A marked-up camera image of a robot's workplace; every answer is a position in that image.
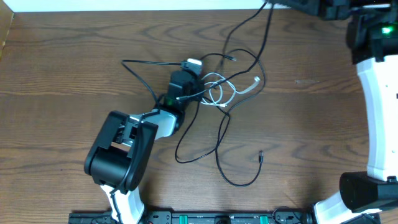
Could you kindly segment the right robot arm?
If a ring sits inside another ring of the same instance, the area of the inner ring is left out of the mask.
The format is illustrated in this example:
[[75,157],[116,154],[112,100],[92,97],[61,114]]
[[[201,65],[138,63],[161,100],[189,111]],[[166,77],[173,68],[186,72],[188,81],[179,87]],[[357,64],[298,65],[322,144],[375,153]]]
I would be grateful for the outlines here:
[[339,191],[302,223],[379,223],[397,208],[397,1],[281,1],[326,21],[350,18],[346,44],[364,92],[369,131],[366,171],[345,172]]

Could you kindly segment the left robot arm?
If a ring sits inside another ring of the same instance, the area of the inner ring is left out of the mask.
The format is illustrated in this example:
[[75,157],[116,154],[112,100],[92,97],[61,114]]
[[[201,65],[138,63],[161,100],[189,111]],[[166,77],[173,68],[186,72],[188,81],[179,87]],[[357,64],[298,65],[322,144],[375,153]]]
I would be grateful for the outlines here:
[[154,142],[175,134],[190,103],[186,97],[204,89],[200,72],[183,68],[172,72],[163,101],[152,111],[108,114],[84,164],[84,171],[101,186],[116,223],[139,223],[144,204],[139,195]]

